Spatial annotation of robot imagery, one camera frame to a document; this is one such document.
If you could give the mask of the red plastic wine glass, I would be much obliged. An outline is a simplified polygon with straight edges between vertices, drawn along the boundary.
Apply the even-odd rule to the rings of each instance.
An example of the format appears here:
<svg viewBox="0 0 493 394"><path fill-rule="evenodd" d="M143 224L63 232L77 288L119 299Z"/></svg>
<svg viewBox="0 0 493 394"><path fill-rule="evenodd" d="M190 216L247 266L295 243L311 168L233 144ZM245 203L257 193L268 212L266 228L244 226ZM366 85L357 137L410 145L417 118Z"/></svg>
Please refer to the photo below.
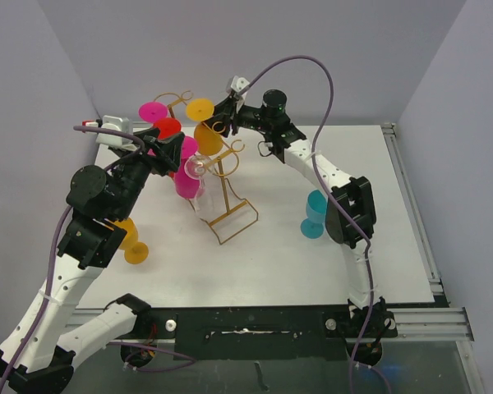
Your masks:
<svg viewBox="0 0 493 394"><path fill-rule="evenodd" d="M181 129L182 129L181 123L177 119L171 117L167 117L157 121L154 124L154 127L157 127L160 130L159 139L166 139L172 135L181 133ZM148 151L148 155L155 158L155 155L151 148ZM170 176L171 173L174 172L170 172L168 175L160 175L160 176Z"/></svg>

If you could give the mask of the pink plastic wine glass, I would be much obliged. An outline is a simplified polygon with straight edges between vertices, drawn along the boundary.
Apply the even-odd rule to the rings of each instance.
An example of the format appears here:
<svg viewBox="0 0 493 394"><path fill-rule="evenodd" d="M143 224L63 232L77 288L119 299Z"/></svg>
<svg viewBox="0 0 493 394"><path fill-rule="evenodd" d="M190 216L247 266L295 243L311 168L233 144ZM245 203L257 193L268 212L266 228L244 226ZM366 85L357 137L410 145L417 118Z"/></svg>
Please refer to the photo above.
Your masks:
<svg viewBox="0 0 493 394"><path fill-rule="evenodd" d="M188 159L194 156L197 150L196 140L186 135L182 143L181 164L173 178L177 194L184 199L193 199L200 188L200 181L188 176L185 168Z"/></svg>
<svg viewBox="0 0 493 394"><path fill-rule="evenodd" d="M143 121L155 123L168 116L168 107L162 103L151 101L142 104L138 114Z"/></svg>

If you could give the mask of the clear wine glass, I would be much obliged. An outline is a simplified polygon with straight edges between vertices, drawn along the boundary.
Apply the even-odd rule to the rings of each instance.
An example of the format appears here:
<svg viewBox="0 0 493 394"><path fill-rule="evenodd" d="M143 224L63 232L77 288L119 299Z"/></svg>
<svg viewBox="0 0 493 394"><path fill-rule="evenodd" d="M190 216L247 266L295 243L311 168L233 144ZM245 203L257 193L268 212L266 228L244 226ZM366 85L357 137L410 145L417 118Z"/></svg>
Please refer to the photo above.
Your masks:
<svg viewBox="0 0 493 394"><path fill-rule="evenodd" d="M197 183L197 188L191 192L191 203L196 216L209 222L214 213L214 201L210 193L210 158L205 155L193 155L187 159L184 170L190 181Z"/></svg>

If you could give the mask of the teal plastic wine glass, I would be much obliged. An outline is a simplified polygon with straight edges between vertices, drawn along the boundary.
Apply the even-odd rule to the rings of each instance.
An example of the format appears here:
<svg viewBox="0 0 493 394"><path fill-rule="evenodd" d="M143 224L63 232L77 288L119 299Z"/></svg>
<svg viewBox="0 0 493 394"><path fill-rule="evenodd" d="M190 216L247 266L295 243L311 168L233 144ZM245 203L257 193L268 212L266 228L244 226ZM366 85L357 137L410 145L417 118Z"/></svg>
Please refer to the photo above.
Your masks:
<svg viewBox="0 0 493 394"><path fill-rule="evenodd" d="M319 190L312 191L306 200L306 218L300 225L301 233L308 239L320 238L325 231L327 201Z"/></svg>

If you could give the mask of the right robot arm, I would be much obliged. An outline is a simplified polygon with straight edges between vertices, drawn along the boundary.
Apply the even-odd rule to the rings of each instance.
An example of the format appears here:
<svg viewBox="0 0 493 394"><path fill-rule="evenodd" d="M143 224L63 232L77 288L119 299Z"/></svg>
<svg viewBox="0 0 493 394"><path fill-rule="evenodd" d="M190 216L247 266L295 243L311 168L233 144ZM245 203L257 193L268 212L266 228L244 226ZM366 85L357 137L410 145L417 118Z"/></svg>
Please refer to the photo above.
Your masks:
<svg viewBox="0 0 493 394"><path fill-rule="evenodd" d="M270 155L293 168L327 199L325 230L341 245L348 275L348 322L338 323L343 335L380 340L393 327L393 317L376 288L371 268L371 238L376 207L370 181L343 172L320 153L286 113L287 96L276 89L264 93L255 108L231 93L213 106L201 124L227 137L242 128L260 133Z"/></svg>

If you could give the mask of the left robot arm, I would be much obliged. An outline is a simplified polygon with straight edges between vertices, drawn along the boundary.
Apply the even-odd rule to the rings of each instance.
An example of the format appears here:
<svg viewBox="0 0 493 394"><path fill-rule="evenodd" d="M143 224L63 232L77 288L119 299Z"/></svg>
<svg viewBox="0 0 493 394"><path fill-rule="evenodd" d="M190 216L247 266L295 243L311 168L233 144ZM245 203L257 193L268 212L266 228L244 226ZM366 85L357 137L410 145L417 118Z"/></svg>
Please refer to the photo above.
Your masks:
<svg viewBox="0 0 493 394"><path fill-rule="evenodd" d="M80 327L64 329L81 298L110 264L128 231L149 175L167 176L181 166L185 135L160 138L159 129L124 133L93 126L78 131L130 140L117 161L89 165L71 179L67 207L53 234L48 271L30 307L0 345L0 391L60 393L78 367L111 341L149 330L150 305L132 294L118 297Z"/></svg>

